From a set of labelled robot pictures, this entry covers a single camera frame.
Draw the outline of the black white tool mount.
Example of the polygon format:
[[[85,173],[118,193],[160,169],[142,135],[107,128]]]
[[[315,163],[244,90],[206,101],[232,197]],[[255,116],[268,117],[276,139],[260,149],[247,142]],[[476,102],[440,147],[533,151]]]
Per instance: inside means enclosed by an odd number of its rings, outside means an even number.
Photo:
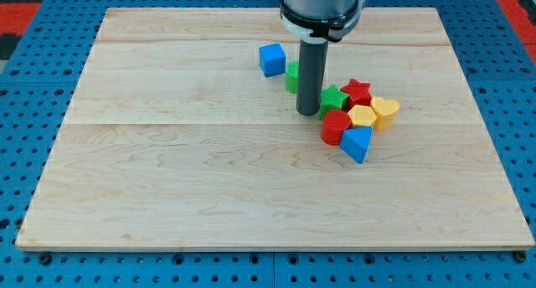
[[[309,44],[340,42],[358,24],[361,13],[369,0],[356,0],[348,12],[336,18],[306,18],[281,3],[280,15],[283,26]]]

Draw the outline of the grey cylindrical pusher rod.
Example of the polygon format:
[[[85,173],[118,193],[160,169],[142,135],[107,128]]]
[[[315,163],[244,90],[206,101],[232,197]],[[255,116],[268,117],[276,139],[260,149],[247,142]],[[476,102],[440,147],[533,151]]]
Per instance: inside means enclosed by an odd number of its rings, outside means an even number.
[[[303,116],[313,116],[319,111],[327,48],[328,42],[300,42],[296,110]]]

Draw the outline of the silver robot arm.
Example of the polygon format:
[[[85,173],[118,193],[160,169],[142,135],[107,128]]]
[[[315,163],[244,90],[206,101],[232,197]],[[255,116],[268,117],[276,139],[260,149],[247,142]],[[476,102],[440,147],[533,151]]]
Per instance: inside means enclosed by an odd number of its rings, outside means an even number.
[[[330,43],[357,26],[369,0],[281,0],[281,21],[300,39],[296,110],[313,116],[320,110]]]

